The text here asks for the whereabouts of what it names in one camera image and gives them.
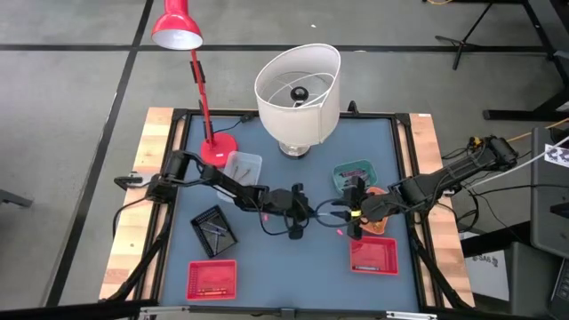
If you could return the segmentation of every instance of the blue table surface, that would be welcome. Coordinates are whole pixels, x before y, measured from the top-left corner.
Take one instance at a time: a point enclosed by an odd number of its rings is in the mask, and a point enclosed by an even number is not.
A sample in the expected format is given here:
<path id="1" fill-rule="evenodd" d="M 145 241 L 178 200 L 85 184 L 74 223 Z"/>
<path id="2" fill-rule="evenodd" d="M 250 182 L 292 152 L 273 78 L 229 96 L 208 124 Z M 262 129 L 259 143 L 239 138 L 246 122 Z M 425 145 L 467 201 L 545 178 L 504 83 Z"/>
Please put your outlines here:
<path id="1" fill-rule="evenodd" d="M 199 153 L 204 139 L 202 121 L 201 116 L 192 118 L 186 150 Z M 230 127 L 236 121 L 236 117 L 214 117 L 214 129 Z M 332 179 L 333 168 L 338 164 L 369 160 L 377 172 L 376 185 L 381 188 L 400 179 L 388 119 L 342 118 L 332 135 L 323 144 L 313 146 L 300 160 L 283 156 L 258 118 L 240 124 L 229 133 L 236 138 L 239 151 L 262 156 L 259 184 L 271 189 L 290 189 L 294 183 L 301 182 L 312 208 L 325 199 L 340 196 Z M 190 167 L 187 179 L 194 179 L 197 171 L 193 165 Z M 208 260 L 190 221 L 216 204 L 224 211 L 238 240 L 236 245 L 215 257 L 237 261 L 236 299 L 186 300 L 189 262 Z M 326 218 L 330 223 L 342 223 L 334 217 Z M 280 217 L 270 216 L 266 224 L 270 231 L 285 229 Z M 160 304 L 417 312 L 405 217 L 389 217 L 384 236 L 397 240 L 399 275 L 354 273 L 349 268 L 349 238 L 340 236 L 334 228 L 311 220 L 300 240 L 290 240 L 287 235 L 268 236 L 260 228 L 257 213 L 242 212 L 233 204 L 221 201 L 212 188 L 181 188 Z"/>

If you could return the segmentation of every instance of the red desk lamp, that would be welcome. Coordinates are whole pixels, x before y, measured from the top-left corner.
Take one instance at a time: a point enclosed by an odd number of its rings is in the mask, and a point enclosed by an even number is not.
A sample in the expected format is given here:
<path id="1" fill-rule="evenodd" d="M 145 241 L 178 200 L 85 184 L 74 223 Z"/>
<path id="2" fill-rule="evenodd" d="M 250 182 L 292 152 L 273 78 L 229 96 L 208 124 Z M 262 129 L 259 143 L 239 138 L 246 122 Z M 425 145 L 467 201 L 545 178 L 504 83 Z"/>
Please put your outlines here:
<path id="1" fill-rule="evenodd" d="M 237 142 L 233 136 L 225 132 L 213 133 L 204 79 L 195 50 L 204 43 L 204 39 L 196 22 L 188 15 L 188 0 L 164 0 L 164 14 L 152 28 L 152 40 L 167 49 L 191 50 L 197 87 L 202 97 L 200 108 L 204 112 L 205 140 L 202 142 L 201 156 L 208 164 L 225 166 L 229 153 L 237 151 Z"/>

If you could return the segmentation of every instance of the concrete floor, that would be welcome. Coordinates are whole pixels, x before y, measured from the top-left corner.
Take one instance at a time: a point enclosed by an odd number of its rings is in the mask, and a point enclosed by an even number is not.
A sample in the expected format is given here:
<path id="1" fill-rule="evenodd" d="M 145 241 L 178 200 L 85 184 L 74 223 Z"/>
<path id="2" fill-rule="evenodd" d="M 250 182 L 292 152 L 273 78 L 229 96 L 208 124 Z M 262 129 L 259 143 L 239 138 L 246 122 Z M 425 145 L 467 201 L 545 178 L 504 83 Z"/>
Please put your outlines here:
<path id="1" fill-rule="evenodd" d="M 548 13 L 541 3 L 548 2 L 540 1 L 535 10 Z M 130 44 L 143 6 L 144 0 L 0 0 L 0 44 Z M 462 37 L 484 6 L 435 6 L 419 0 L 195 0 L 190 10 L 207 44 L 438 45 L 434 35 Z M 162 2 L 156 0 L 143 44 L 151 44 L 149 31 L 161 12 Z M 540 17 L 544 26 L 558 28 L 556 17 L 549 18 Z M 556 45 L 569 44 L 555 34 Z M 495 5 L 471 41 L 540 43 L 525 11 L 515 5 Z M 277 54 L 200 52 L 211 107 L 255 108 L 254 78 Z M 6 75 L 0 79 L 0 188 L 35 200 L 30 209 L 0 206 L 0 309 L 42 303 L 126 55 L 0 51 L 0 73 Z M 112 180 L 132 168 L 148 107 L 196 108 L 188 60 L 187 52 L 138 54 L 62 304 L 98 297 L 112 215 L 124 198 Z M 481 112 L 531 109 L 561 86 L 553 65 L 540 55 L 470 54 L 457 71 L 451 70 L 452 61 L 451 54 L 343 52 L 341 98 L 346 106 L 355 100 L 363 111 L 433 114 L 446 153 L 472 135 L 511 137 L 543 125 L 486 122 Z M 524 153 L 529 140 L 515 148 Z M 485 187 L 527 181 L 529 172 L 520 170 Z M 514 224 L 529 218 L 528 195 L 529 190 L 520 189 L 488 199 L 505 223 Z M 458 213 L 472 205 L 464 195 L 453 204 Z M 477 228 L 500 228 L 482 206 Z"/>

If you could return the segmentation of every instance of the lamp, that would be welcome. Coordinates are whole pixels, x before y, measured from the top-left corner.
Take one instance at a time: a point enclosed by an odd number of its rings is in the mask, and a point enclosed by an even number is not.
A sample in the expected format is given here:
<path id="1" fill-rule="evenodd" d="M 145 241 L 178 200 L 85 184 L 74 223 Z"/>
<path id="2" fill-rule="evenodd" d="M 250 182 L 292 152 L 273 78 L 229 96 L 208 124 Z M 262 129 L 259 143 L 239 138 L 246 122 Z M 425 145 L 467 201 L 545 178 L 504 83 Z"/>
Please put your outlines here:
<path id="1" fill-rule="evenodd" d="M 200 148 L 201 156 L 208 164 L 225 166 L 229 153 L 237 151 L 237 142 L 230 134 L 213 132 L 205 82 L 195 50 L 204 43 L 204 39 L 196 22 L 188 15 L 188 0 L 164 0 L 164 14 L 152 28 L 152 40 L 166 49 L 191 50 L 194 75 L 202 98 L 198 103 L 204 113 L 205 140 Z"/>
<path id="2" fill-rule="evenodd" d="M 305 156 L 336 127 L 340 65 L 334 47 L 306 44 L 279 54 L 257 75 L 260 120 L 286 156 Z"/>

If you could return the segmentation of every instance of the red basket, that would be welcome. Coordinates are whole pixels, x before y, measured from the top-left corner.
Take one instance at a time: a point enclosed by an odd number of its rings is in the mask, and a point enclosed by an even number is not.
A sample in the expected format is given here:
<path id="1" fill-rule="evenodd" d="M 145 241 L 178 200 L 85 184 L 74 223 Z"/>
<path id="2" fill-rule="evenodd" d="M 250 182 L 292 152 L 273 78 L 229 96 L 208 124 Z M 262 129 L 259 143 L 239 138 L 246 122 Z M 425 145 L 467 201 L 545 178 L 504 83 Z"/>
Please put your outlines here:
<path id="1" fill-rule="evenodd" d="M 349 243 L 351 270 L 374 275 L 399 274 L 397 265 L 397 241 L 382 236 L 363 236 L 362 240 Z"/>
<path id="2" fill-rule="evenodd" d="M 188 300 L 231 300 L 237 292 L 235 260 L 191 261 L 188 266 Z"/>

